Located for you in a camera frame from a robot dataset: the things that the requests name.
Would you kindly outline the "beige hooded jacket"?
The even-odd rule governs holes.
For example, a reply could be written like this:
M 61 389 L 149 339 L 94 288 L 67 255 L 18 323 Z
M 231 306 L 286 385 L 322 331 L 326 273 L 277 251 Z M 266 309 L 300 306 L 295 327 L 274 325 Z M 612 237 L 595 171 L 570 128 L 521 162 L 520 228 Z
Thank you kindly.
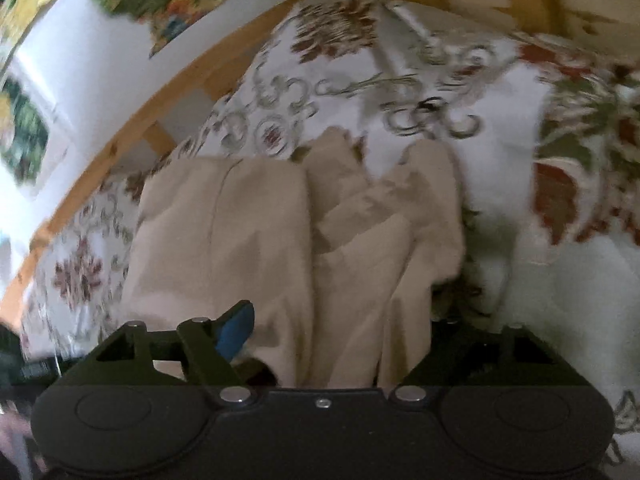
M 446 144 L 371 178 L 347 133 L 299 160 L 198 157 L 145 182 L 118 315 L 152 330 L 255 309 L 244 356 L 283 387 L 395 385 L 431 347 L 432 290 L 464 256 Z

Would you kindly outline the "floral patterned bedspread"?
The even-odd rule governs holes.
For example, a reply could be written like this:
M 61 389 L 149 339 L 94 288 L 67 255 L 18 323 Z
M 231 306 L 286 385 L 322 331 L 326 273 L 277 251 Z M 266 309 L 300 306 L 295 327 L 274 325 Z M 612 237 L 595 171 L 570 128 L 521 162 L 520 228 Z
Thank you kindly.
M 610 402 L 603 459 L 639 474 L 639 75 L 548 36 L 393 0 L 303 0 L 198 132 L 148 171 L 110 177 L 38 264 L 21 343 L 82 356 L 118 315 L 145 182 L 198 157 L 299 160 L 343 129 L 368 175 L 416 141 L 457 168 L 459 274 L 432 290 L 447 370 L 486 363 L 437 321 L 529 328 Z

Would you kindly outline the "green wall poster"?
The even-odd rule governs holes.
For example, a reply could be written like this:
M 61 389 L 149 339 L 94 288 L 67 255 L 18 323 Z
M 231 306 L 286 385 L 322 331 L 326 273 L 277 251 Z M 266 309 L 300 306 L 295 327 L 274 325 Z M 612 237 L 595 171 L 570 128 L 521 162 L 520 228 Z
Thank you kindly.
M 35 184 L 49 142 L 49 128 L 20 81 L 1 87 L 1 161 L 17 185 Z

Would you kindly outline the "wooden bed frame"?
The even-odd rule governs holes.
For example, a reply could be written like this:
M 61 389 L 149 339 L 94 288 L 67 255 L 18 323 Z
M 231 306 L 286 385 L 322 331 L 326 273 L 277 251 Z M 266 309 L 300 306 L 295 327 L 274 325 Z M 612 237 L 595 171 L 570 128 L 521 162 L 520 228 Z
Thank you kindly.
M 204 90 L 216 100 L 227 93 L 246 70 L 250 60 L 268 34 L 299 0 L 284 0 L 258 15 L 253 21 L 232 29 L 209 49 L 191 58 L 188 65 L 166 81 L 148 100 L 131 112 L 126 122 L 107 137 L 101 149 L 81 174 L 64 185 L 54 208 L 29 237 L 29 251 L 1 300 L 1 321 L 11 330 L 19 330 L 25 306 L 23 295 L 32 280 L 37 263 L 52 237 L 80 208 L 122 156 L 145 141 L 157 155 L 169 153 L 176 145 L 160 120 L 182 98 L 195 89 Z M 446 9 L 447 0 L 416 0 Z

